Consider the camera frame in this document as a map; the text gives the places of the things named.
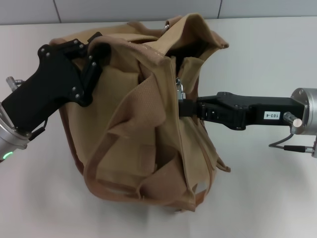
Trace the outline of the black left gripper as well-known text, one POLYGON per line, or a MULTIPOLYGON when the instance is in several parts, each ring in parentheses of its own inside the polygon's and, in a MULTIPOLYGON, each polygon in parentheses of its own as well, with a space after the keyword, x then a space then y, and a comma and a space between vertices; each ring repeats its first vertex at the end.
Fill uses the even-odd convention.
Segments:
POLYGON ((15 128, 31 132, 67 102, 74 100, 82 107, 92 103, 102 67, 100 59, 87 51, 100 36, 96 32, 86 44, 73 39, 38 50, 36 72, 2 102, 15 128))

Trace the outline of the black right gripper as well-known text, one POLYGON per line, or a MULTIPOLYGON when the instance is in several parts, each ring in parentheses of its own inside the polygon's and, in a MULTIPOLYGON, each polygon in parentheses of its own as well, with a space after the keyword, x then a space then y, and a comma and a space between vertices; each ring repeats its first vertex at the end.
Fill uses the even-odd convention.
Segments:
POLYGON ((217 120, 233 130, 245 130, 249 125, 287 126, 286 112, 302 119, 304 105, 287 97, 241 96, 219 92, 195 100, 179 100, 179 116, 196 116, 202 120, 217 120))

